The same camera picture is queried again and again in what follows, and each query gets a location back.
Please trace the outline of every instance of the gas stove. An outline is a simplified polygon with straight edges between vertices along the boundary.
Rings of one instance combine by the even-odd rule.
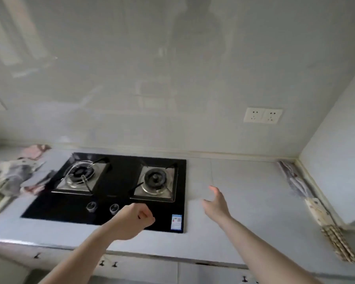
[[[75,152],[22,217],[101,225],[123,206],[146,203],[149,230],[184,232],[184,159]]]

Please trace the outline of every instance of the white countertop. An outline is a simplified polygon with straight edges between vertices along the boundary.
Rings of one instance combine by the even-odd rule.
[[[59,169],[73,151],[110,153],[102,149],[53,149],[45,154],[42,171]],[[0,159],[16,157],[18,152],[17,148],[1,149]],[[185,233],[142,231],[131,240],[115,241],[108,250],[244,264],[223,231],[203,212],[201,199],[212,198],[207,188],[211,184],[222,190],[234,218],[305,269],[355,277],[355,264],[336,257],[304,202],[271,162],[188,158]],[[0,214],[1,240],[76,247],[96,228],[20,218],[34,199],[19,197]],[[355,234],[346,235],[346,239],[355,250]]]

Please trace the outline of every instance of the black glass cooktop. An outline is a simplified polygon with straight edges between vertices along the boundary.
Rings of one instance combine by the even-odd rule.
[[[100,175],[97,173],[95,176],[97,181],[91,187],[91,191],[60,189],[62,182],[65,181],[63,177],[69,168],[77,161],[84,160],[97,161],[105,167]],[[144,196],[140,197],[141,199],[134,196],[135,190],[141,187],[139,185],[141,173],[147,171],[148,167],[154,170],[155,167],[161,168],[171,175],[169,194],[173,194],[173,197],[164,199],[145,192],[142,192]],[[133,202],[146,203],[156,219],[155,223],[146,229],[183,233],[186,167],[187,162],[184,159],[75,152],[46,184],[44,191],[33,201],[22,217],[101,225],[113,217],[109,210],[113,204],[118,204],[121,209],[124,205]],[[74,168],[70,174],[73,184],[78,182],[82,175],[87,176],[87,183],[89,183],[92,171],[86,167]],[[158,176],[155,177],[155,181],[160,185],[159,182],[164,181],[164,178]],[[87,209],[90,202],[95,203],[96,209]]]

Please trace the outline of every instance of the white tile wall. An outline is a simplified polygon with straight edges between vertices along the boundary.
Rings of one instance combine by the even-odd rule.
[[[297,156],[354,72],[355,0],[0,0],[3,139]]]

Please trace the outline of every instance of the baseboard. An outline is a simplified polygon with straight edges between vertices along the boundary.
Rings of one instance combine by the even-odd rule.
[[[209,151],[185,151],[179,149],[161,149],[150,147],[137,147],[137,146],[95,146],[95,145],[82,145],[79,143],[53,143],[45,140],[8,140],[0,139],[0,145],[9,147],[28,147],[30,145],[41,143],[48,144],[52,148],[59,149],[103,149],[107,153],[122,154],[122,155],[137,155],[137,156],[151,156],[151,157],[195,157],[195,158],[212,158],[212,159],[229,159],[240,161],[260,161],[260,162],[276,162],[277,160],[295,161],[296,157],[287,156],[265,156],[256,154],[237,154],[226,152],[209,152]]]
[[[310,188],[313,190],[314,195],[322,202],[322,205],[327,209],[327,211],[331,214],[334,222],[342,229],[350,232],[355,232],[355,226],[346,224],[342,218],[337,214],[335,209],[332,207],[331,203],[328,201],[326,196],[321,191],[320,187],[317,185],[315,180],[312,178],[308,170],[305,168],[303,163],[296,159],[294,164],[296,165],[298,171],[301,173],[302,177],[305,181],[310,185]]]

